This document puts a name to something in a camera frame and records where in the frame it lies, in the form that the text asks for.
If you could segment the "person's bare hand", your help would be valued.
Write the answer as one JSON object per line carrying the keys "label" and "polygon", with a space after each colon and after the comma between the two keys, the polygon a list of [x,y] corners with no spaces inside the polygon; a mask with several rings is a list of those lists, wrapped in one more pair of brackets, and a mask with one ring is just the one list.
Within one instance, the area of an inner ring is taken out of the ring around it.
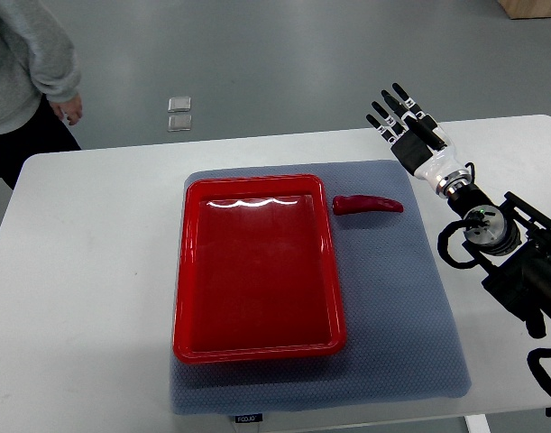
{"label": "person's bare hand", "polygon": [[49,102],[49,105],[55,116],[61,122],[66,122],[68,126],[76,125],[83,116],[82,98],[77,93],[71,99],[64,102]]}

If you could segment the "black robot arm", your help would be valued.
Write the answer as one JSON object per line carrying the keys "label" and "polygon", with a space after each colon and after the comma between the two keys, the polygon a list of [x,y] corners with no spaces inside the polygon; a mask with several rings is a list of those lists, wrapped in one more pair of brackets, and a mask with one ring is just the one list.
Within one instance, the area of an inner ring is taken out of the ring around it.
{"label": "black robot arm", "polygon": [[401,166],[425,181],[458,215],[438,235],[441,259],[458,269],[482,267],[482,286],[535,339],[551,319],[551,219],[508,192],[493,203],[475,183],[473,163],[456,159],[451,138],[399,85],[372,102],[367,121]]}

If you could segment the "grey sweatshirt sleeve forearm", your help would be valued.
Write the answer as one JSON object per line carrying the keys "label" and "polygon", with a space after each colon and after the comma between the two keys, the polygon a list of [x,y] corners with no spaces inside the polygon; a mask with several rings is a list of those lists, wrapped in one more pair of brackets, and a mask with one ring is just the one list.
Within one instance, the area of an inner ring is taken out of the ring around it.
{"label": "grey sweatshirt sleeve forearm", "polygon": [[0,16],[26,43],[33,84],[51,103],[74,99],[80,82],[74,45],[48,8],[39,1],[3,1]]}

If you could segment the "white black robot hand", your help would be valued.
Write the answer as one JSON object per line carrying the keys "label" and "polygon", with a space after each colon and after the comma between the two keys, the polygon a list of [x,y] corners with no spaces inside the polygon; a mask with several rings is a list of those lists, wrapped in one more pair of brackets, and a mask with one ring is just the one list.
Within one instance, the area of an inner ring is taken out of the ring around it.
{"label": "white black robot hand", "polygon": [[372,108],[387,126],[371,114],[366,115],[366,120],[390,144],[391,152],[409,174],[425,180],[439,197],[450,197],[470,183],[470,171],[457,161],[451,138],[434,118],[400,84],[395,82],[391,86],[403,104],[385,89],[381,92],[384,102],[405,125],[413,113],[420,133],[418,129],[414,132],[409,126],[404,127],[377,101],[371,102]]}

